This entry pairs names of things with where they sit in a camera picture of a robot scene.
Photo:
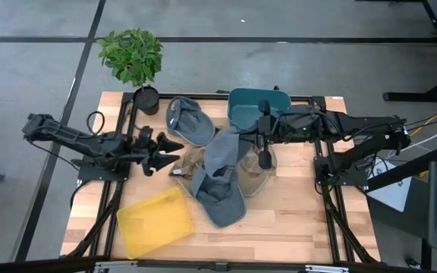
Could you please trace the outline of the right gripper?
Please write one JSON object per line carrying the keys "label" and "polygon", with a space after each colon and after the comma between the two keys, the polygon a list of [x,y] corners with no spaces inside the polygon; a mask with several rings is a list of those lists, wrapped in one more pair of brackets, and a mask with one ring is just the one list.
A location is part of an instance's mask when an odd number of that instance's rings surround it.
{"label": "right gripper", "polygon": [[[259,111],[263,114],[257,121],[258,129],[258,147],[259,152],[259,166],[268,170],[272,167],[272,155],[269,151],[269,139],[273,135],[273,125],[276,118],[271,114],[271,108],[267,100],[261,100],[258,104]],[[254,135],[257,134],[255,127],[248,128],[241,131],[241,135]],[[256,139],[251,136],[241,136],[241,140],[247,143],[251,143],[256,146]]]}

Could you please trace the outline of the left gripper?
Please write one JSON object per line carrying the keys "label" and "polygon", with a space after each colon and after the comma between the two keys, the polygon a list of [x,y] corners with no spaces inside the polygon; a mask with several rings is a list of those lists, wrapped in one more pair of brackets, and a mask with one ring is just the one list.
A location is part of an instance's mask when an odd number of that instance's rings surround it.
{"label": "left gripper", "polygon": [[134,128],[138,129],[138,136],[129,136],[127,139],[129,150],[127,161],[141,165],[143,173],[147,177],[151,177],[154,173],[151,168],[159,171],[167,165],[176,162],[180,158],[179,155],[161,153],[156,153],[154,155],[154,153],[157,148],[159,151],[164,151],[165,153],[178,151],[184,148],[183,144],[170,140],[163,132],[159,133],[155,142],[152,139],[153,129],[151,127],[135,126]]}

